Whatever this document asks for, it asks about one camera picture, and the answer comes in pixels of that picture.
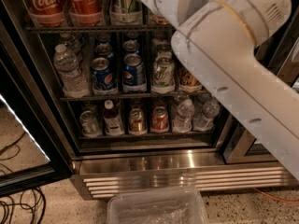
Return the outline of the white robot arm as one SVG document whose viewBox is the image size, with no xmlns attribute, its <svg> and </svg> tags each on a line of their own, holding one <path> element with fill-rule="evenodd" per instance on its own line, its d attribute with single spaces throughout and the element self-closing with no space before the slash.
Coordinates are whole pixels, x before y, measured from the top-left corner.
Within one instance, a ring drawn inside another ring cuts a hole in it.
<svg viewBox="0 0 299 224">
<path fill-rule="evenodd" d="M 141 0 L 175 28 L 180 62 L 299 179 L 299 94 L 254 50 L 290 17 L 291 0 Z"/>
</svg>

